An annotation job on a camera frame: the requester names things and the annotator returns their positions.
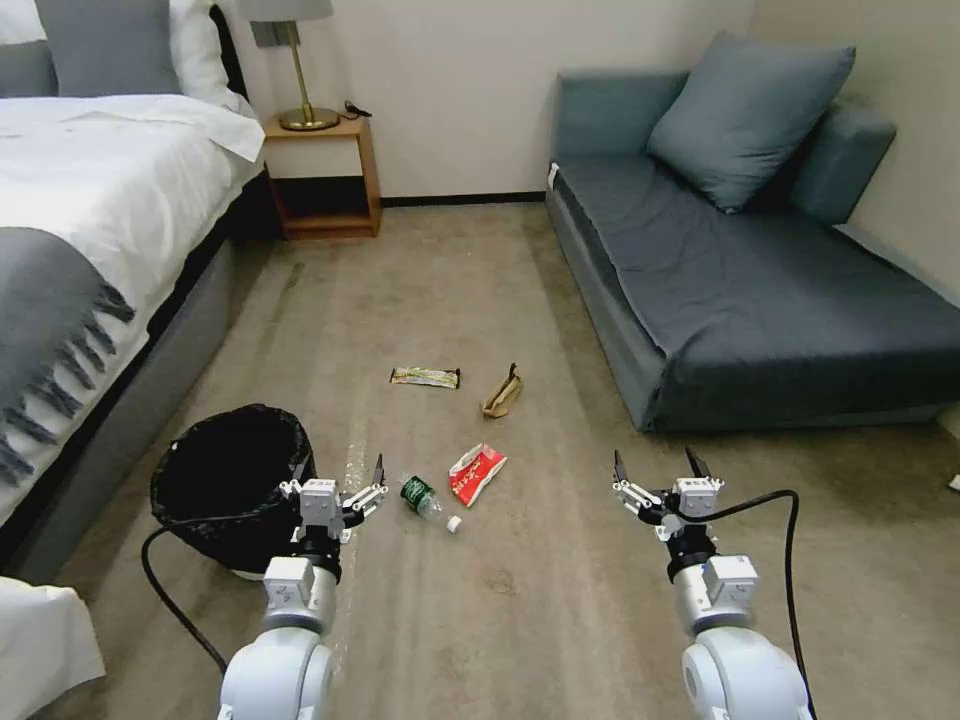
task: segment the gray sofa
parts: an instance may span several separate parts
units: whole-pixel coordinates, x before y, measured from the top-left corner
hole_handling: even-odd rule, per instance
[[[960,400],[960,310],[833,228],[894,126],[834,105],[728,215],[645,152],[685,78],[557,88],[547,207],[636,427],[918,422]]]

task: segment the lamp shade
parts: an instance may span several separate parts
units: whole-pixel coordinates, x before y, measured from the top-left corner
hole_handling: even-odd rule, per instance
[[[252,22],[321,20],[333,15],[330,0],[237,0],[237,12]]]

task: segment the red wrapper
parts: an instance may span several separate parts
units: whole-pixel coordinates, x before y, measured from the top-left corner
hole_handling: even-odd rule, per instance
[[[450,468],[450,489],[460,502],[470,507],[506,461],[506,456],[481,443]]]

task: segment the wall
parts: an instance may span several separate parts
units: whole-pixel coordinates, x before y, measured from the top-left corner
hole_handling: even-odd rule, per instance
[[[221,3],[254,107],[299,105],[286,48]],[[753,0],[334,0],[301,23],[314,104],[372,111],[385,196],[542,190],[558,70],[689,65]],[[319,151],[317,165],[324,160]]]
[[[857,46],[844,95],[899,135],[852,222],[960,306],[960,2],[757,0],[751,34]],[[960,437],[960,410],[944,424]]]

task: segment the black trash can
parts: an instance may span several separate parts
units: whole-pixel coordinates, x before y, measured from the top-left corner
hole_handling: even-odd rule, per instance
[[[260,574],[270,558],[290,553],[300,520],[296,505],[277,486],[312,477],[313,451],[296,416],[247,405],[197,423],[170,446],[150,481],[150,504],[165,526],[258,511],[249,520],[171,532],[231,570]]]

